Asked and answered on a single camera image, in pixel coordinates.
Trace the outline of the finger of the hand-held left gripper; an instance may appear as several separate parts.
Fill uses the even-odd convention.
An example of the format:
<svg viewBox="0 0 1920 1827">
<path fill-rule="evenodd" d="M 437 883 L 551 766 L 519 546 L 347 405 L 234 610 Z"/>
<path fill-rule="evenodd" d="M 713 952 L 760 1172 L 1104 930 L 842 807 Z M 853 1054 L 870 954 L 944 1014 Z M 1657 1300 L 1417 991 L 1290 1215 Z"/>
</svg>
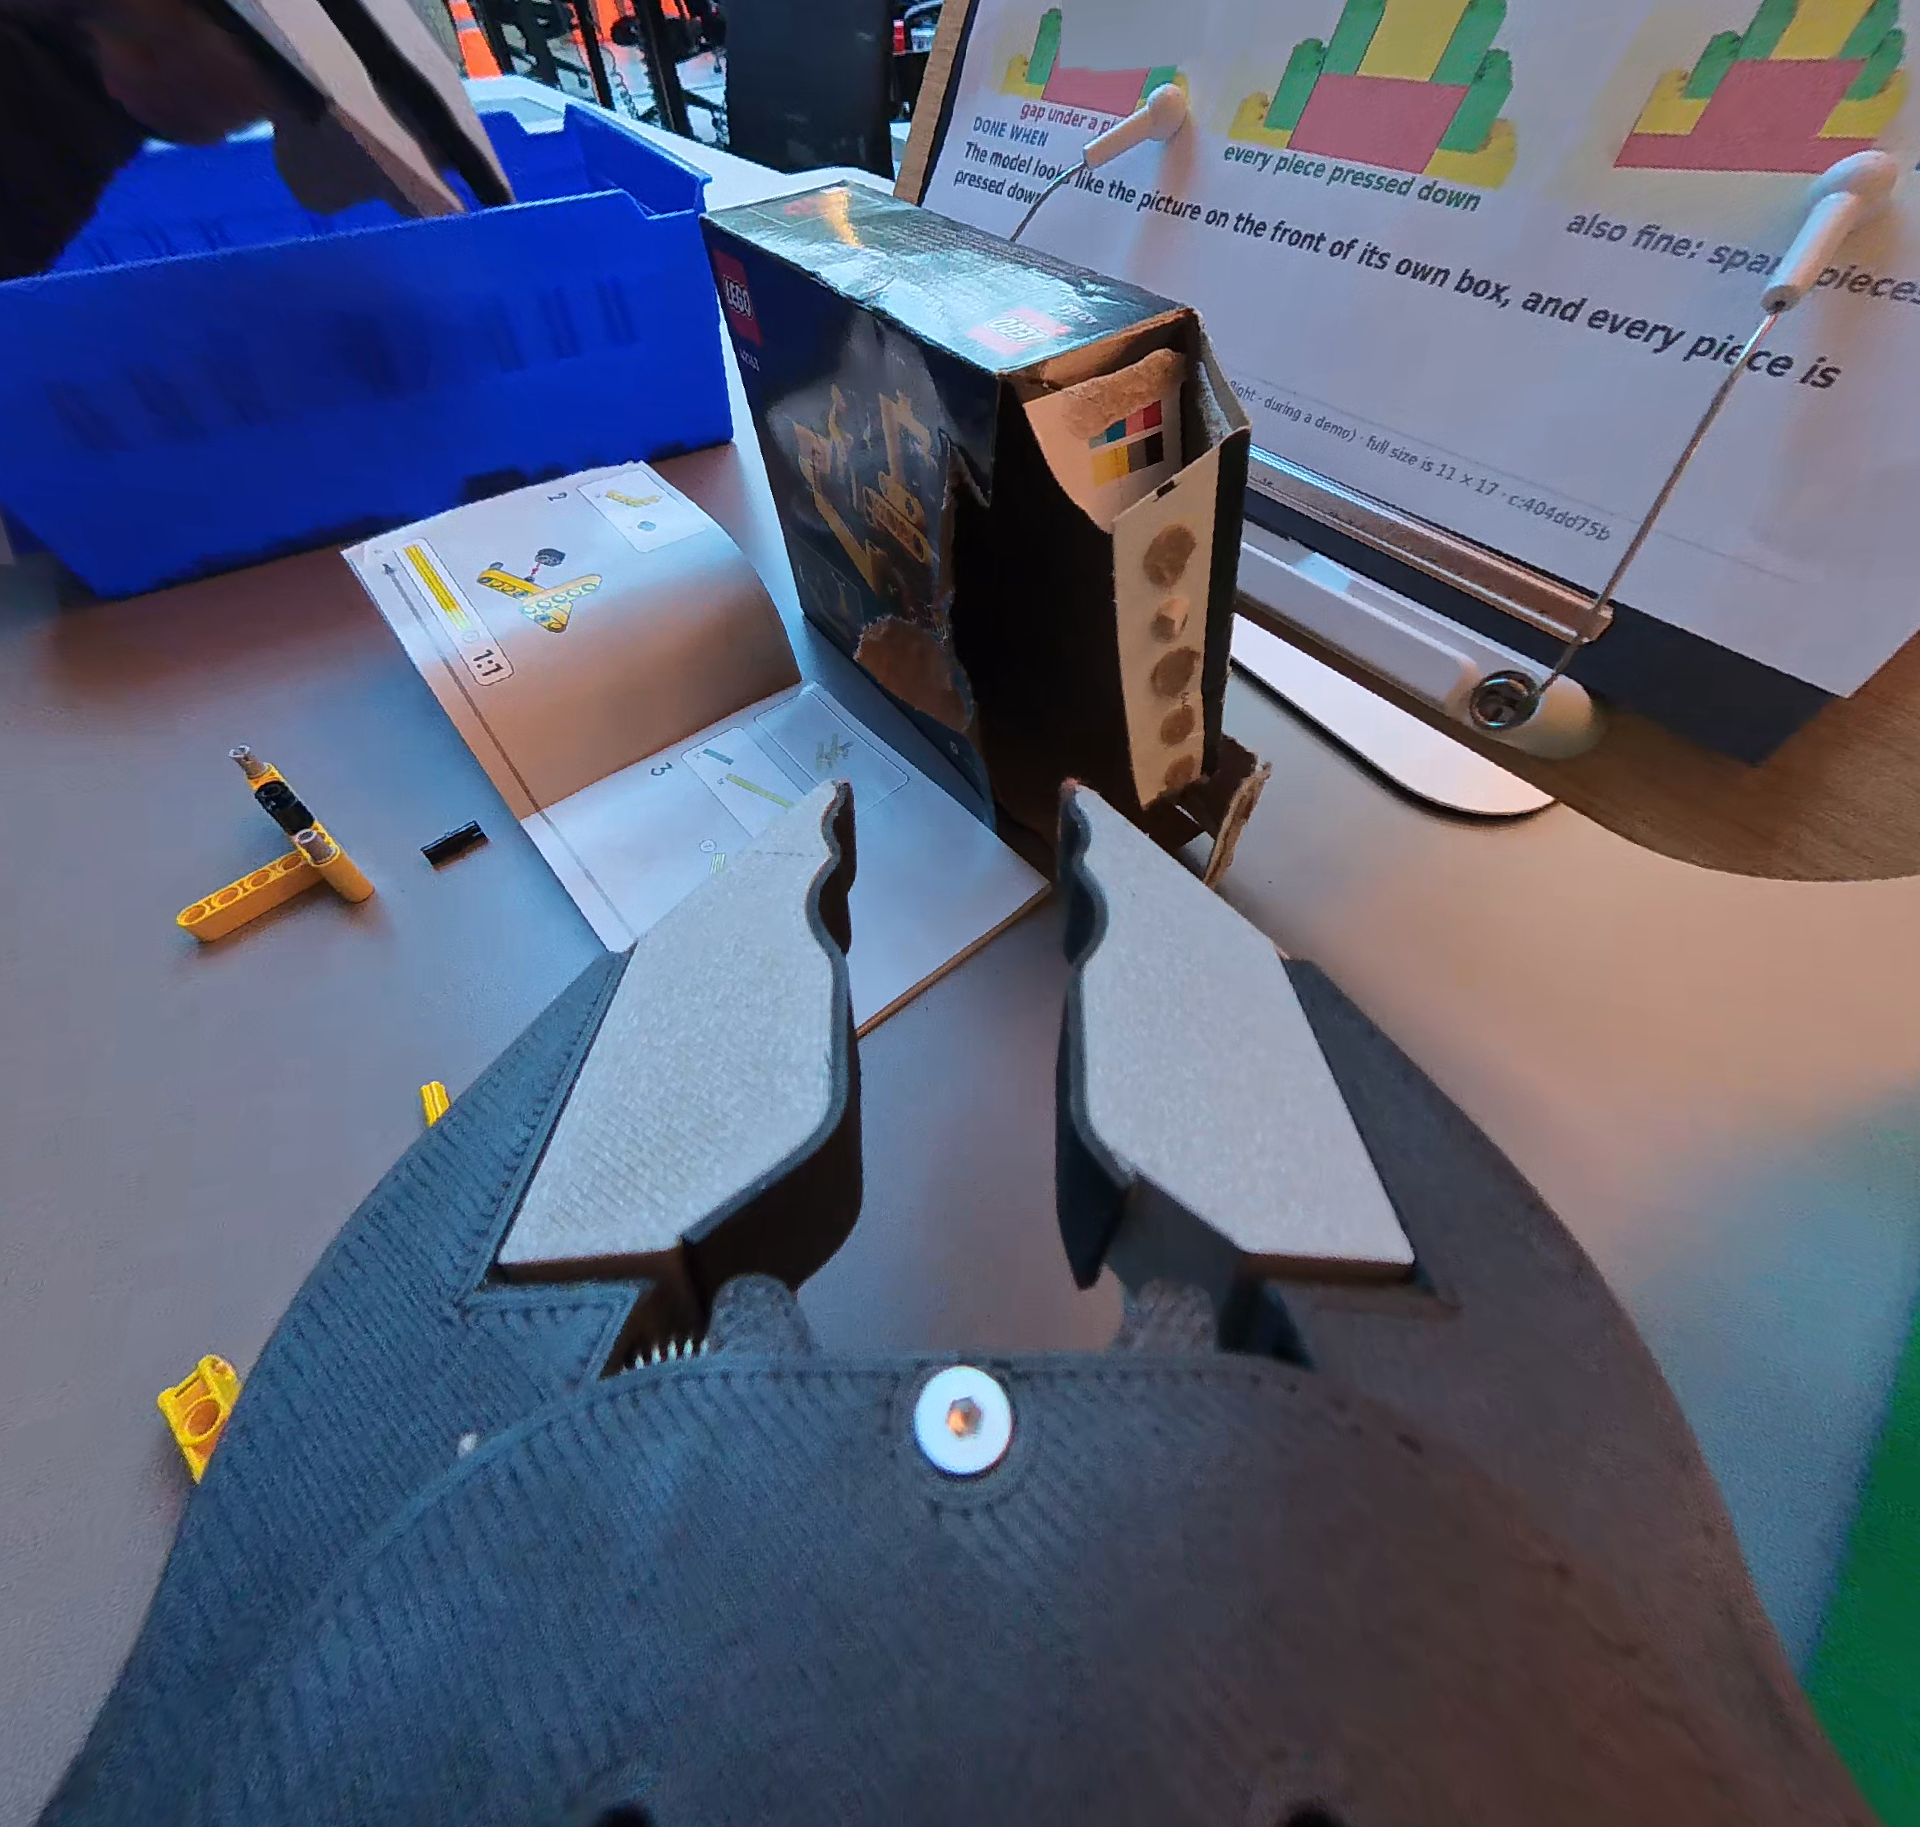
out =
<svg viewBox="0 0 1920 1827">
<path fill-rule="evenodd" d="M 331 21 L 330 0 L 223 2 L 285 67 L 285 78 L 302 85 L 305 107 L 319 113 L 308 128 L 345 139 L 348 188 L 363 186 L 420 219 L 467 211 L 464 181 L 435 174 L 386 108 L 371 73 Z"/>
<path fill-rule="evenodd" d="M 371 73 L 375 92 L 435 174 L 464 181 L 478 205 L 514 191 L 467 99 L 457 44 L 437 0 L 330 0 L 330 16 Z"/>
</svg>

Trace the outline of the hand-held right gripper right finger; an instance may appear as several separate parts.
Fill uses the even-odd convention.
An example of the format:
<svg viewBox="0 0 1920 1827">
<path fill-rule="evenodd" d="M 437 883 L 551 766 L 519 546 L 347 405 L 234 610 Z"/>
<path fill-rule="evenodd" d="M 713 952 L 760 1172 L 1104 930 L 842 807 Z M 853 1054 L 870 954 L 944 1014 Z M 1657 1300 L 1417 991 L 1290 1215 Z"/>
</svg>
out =
<svg viewBox="0 0 1920 1827">
<path fill-rule="evenodd" d="M 1411 1244 L 1273 942 L 1081 783 L 1063 790 L 1060 884 L 1076 1284 L 1190 1284 L 1244 1345 L 1261 1283 L 1407 1280 Z"/>
</svg>

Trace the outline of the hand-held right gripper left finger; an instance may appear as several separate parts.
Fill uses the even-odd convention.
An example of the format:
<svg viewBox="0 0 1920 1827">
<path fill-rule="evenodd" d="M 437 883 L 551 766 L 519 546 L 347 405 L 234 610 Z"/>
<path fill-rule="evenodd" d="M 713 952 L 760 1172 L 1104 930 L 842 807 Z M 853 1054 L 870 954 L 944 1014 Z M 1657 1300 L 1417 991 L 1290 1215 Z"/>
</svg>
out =
<svg viewBox="0 0 1920 1827">
<path fill-rule="evenodd" d="M 858 1213 L 853 793 L 777 816 L 634 947 L 496 1254 L 511 1280 L 803 1284 Z"/>
</svg>

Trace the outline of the blue plastic bin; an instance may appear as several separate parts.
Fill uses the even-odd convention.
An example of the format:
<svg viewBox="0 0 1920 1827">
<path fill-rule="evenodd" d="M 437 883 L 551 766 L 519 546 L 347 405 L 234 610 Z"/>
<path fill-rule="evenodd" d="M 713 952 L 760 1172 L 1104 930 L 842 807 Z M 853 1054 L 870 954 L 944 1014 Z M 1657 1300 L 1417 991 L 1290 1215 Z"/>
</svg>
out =
<svg viewBox="0 0 1920 1827">
<path fill-rule="evenodd" d="M 148 148 L 2 288 L 2 502 L 101 595 L 347 544 L 733 435 L 706 176 L 564 102 L 519 203 L 320 213 L 274 148 Z"/>
</svg>

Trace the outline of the lego instruction booklet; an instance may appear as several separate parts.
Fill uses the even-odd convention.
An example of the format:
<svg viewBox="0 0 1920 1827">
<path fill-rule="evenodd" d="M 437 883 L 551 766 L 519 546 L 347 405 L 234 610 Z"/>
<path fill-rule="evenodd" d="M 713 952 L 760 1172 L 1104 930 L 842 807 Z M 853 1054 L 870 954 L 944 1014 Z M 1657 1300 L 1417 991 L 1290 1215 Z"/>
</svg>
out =
<svg viewBox="0 0 1920 1827">
<path fill-rule="evenodd" d="M 733 537 L 645 465 L 515 488 L 345 562 L 610 950 L 823 781 L 854 800 L 854 1025 L 1044 898 L 973 811 L 803 682 Z"/>
</svg>

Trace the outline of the yellow lego beam assembly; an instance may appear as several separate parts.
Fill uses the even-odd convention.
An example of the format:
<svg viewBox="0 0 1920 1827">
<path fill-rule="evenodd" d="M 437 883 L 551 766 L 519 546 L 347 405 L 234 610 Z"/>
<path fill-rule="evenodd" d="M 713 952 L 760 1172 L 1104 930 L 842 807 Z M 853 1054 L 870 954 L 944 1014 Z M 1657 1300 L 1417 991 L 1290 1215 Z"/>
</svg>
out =
<svg viewBox="0 0 1920 1827">
<path fill-rule="evenodd" d="M 272 763 L 259 758 L 244 743 L 234 746 L 229 758 L 240 765 L 252 798 L 290 841 L 290 851 L 179 907 L 178 928 L 209 945 L 314 887 L 326 887 L 348 903 L 372 898 L 371 878 Z"/>
</svg>

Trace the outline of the black lego set box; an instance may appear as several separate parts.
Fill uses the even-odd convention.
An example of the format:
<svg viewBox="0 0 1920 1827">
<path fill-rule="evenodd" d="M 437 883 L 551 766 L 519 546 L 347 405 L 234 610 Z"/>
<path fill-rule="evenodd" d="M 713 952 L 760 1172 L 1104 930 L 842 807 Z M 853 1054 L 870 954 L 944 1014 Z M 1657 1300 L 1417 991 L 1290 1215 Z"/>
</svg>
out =
<svg viewBox="0 0 1920 1827">
<path fill-rule="evenodd" d="M 803 614 L 1022 826 L 1083 783 L 1217 883 L 1268 766 L 1220 731 L 1248 426 L 1199 316 L 860 184 L 702 234 Z"/>
</svg>

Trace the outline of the yellow lego connector block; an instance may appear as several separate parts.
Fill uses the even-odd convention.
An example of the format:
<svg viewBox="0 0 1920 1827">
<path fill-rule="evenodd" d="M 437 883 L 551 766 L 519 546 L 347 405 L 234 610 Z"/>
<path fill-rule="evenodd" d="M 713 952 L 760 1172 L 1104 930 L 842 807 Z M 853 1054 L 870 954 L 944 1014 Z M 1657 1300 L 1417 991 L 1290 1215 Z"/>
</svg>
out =
<svg viewBox="0 0 1920 1827">
<path fill-rule="evenodd" d="M 192 1482 L 202 1482 L 242 1388 L 223 1356 L 204 1356 L 174 1385 L 157 1395 L 157 1410 Z"/>
</svg>

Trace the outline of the white display stand base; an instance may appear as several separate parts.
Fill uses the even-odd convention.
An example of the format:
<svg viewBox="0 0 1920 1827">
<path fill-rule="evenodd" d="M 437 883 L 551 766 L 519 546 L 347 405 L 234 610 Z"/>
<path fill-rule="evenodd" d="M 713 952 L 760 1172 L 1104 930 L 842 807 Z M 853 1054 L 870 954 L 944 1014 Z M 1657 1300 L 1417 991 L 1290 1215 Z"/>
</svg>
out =
<svg viewBox="0 0 1920 1827">
<path fill-rule="evenodd" d="M 1554 805 L 1546 790 L 1376 690 L 1384 680 L 1417 704 L 1456 708 L 1474 682 L 1524 661 L 1515 649 L 1256 525 L 1242 530 L 1238 598 L 1316 647 L 1244 618 L 1231 630 L 1231 661 L 1407 796 L 1475 817 Z"/>
</svg>

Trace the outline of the green blurred object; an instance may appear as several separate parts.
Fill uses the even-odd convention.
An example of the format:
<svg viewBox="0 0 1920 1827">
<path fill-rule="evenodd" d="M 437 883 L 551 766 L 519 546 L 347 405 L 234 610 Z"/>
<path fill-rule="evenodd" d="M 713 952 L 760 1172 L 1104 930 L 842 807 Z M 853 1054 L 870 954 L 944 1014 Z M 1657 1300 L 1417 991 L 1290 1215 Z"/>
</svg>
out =
<svg viewBox="0 0 1920 1827">
<path fill-rule="evenodd" d="M 1916 1823 L 1916 1111 L 1856 1148 L 1871 1189 L 1826 1192 L 1794 1254 L 1808 1406 L 1854 1486 L 1823 1521 L 1833 1576 L 1807 1686 L 1880 1820 Z"/>
</svg>

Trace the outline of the instruction poster display board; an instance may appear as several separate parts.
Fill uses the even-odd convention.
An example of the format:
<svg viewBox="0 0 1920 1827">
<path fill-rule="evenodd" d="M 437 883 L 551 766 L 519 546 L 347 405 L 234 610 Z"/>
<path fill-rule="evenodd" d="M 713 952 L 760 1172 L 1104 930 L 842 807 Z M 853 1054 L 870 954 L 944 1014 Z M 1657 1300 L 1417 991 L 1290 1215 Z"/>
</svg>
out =
<svg viewBox="0 0 1920 1827">
<path fill-rule="evenodd" d="M 1916 635 L 1916 0 L 946 0 L 925 205 L 1045 202 L 1190 303 L 1260 458 L 1598 590 L 1762 318 L 1816 177 L 1888 205 L 1770 332 L 1574 674 L 1742 758 Z"/>
</svg>

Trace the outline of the black post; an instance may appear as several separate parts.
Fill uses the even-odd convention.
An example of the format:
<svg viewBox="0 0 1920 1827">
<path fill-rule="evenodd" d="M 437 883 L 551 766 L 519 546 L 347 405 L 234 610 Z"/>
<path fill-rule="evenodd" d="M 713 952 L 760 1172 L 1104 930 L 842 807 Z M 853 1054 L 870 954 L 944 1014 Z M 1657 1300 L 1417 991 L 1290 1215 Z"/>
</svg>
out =
<svg viewBox="0 0 1920 1827">
<path fill-rule="evenodd" d="M 731 151 L 894 177 L 895 0 L 722 0 Z"/>
</svg>

